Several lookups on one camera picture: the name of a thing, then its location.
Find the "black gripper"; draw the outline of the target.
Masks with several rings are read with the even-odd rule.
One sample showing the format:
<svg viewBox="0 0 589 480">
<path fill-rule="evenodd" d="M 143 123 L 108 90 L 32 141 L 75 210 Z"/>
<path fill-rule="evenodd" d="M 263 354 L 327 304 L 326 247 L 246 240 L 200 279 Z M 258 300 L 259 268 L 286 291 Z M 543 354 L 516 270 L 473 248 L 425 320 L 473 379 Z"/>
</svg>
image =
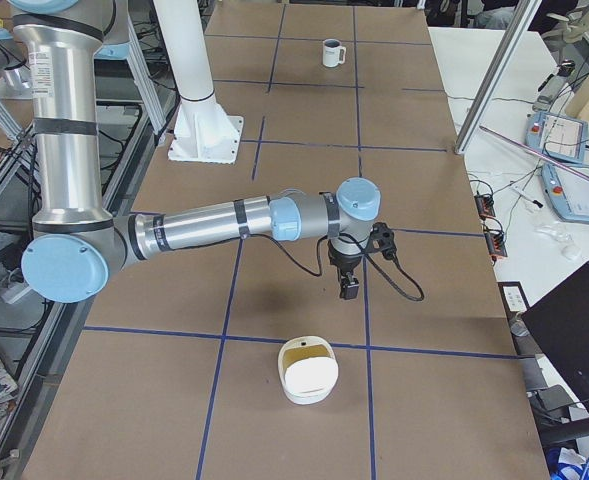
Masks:
<svg viewBox="0 0 589 480">
<path fill-rule="evenodd" d="M 338 269 L 339 298 L 342 300 L 356 299 L 360 283 L 351 272 L 362 260 L 361 245 L 349 239 L 332 239 L 328 242 L 328 256 L 330 264 Z"/>
</svg>

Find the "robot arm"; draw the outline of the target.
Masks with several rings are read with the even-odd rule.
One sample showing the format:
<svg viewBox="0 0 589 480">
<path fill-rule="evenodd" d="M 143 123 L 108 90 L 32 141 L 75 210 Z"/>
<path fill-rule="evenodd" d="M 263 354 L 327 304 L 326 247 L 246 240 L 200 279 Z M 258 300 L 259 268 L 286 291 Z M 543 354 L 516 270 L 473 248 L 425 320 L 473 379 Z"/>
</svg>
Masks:
<svg viewBox="0 0 589 480">
<path fill-rule="evenodd" d="M 342 296 L 355 296 L 352 273 L 375 239 L 379 188 L 356 177 L 333 191 L 263 195 L 215 172 L 236 160 L 243 119 L 217 101 L 195 2 L 154 5 L 178 93 L 177 112 L 161 120 L 172 131 L 168 158 L 194 169 L 167 180 L 146 178 L 134 212 L 122 215 L 103 203 L 94 59 L 109 39 L 124 34 L 126 3 L 16 1 L 12 9 L 29 54 L 41 175 L 41 206 L 21 259 L 35 292 L 76 303 L 159 254 L 264 237 L 277 245 L 327 240 Z"/>
</svg>

